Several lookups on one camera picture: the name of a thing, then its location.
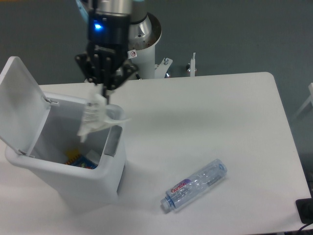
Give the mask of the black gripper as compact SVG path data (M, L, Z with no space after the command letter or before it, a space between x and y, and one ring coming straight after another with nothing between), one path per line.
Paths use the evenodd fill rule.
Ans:
M88 82L103 84L107 104L112 93L137 73L137 65L127 61L130 22L129 14L90 11L86 53L74 57Z

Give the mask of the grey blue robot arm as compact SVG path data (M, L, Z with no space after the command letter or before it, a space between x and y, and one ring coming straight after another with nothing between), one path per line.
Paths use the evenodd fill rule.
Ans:
M88 43L75 61L85 79L100 86L106 99L139 71L128 58L134 0L78 0L87 22Z

